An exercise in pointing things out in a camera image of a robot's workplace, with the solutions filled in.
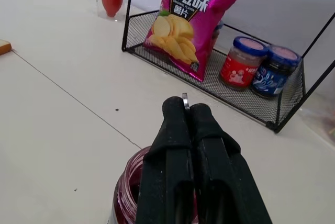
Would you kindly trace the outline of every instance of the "potato chip bag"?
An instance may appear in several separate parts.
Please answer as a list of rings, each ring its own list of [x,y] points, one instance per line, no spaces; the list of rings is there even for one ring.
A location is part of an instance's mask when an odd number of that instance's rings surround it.
[[[168,54],[181,70],[204,80],[215,26],[236,0],[162,0],[144,46]]]

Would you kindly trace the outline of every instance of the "black metal rack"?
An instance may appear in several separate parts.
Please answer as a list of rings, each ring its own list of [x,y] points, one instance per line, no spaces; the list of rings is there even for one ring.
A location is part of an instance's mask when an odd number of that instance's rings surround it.
[[[130,9],[131,0],[128,0],[125,30],[122,40],[122,51],[127,51],[133,55],[136,55],[137,57],[149,62],[150,64],[153,64],[163,71],[172,74],[189,85],[235,108],[246,116],[260,122],[261,124],[264,124],[275,133],[278,133],[282,130],[286,123],[292,118],[294,113],[298,111],[301,105],[335,67],[334,60],[332,64],[326,69],[326,71],[321,75],[321,77],[315,82],[315,84],[309,89],[309,91],[306,92],[304,61],[302,61],[296,71],[288,79],[279,97],[275,99],[265,99],[253,93],[250,89],[236,91],[223,85],[219,81],[218,75],[226,59],[226,54],[215,49],[207,63],[205,79],[203,82],[199,82],[179,70],[169,60],[169,58],[166,57],[166,55],[143,47],[147,33],[155,21],[159,11],[155,10],[130,16]],[[303,54],[303,58],[311,50],[316,41],[320,38],[322,33],[334,18],[335,13],[330,17],[319,34],[317,34],[316,38],[309,45]],[[229,25],[225,26],[269,44],[269,42],[244,32],[238,28]]]

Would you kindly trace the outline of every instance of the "white table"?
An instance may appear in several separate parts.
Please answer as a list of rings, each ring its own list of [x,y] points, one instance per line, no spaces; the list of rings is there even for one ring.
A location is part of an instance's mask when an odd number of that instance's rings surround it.
[[[105,224],[135,145],[151,144],[162,103],[183,92],[239,142],[274,223],[335,219],[335,153],[299,117],[275,135],[123,53],[124,25],[88,0],[0,7],[0,38],[20,56],[0,58],[1,223]]]

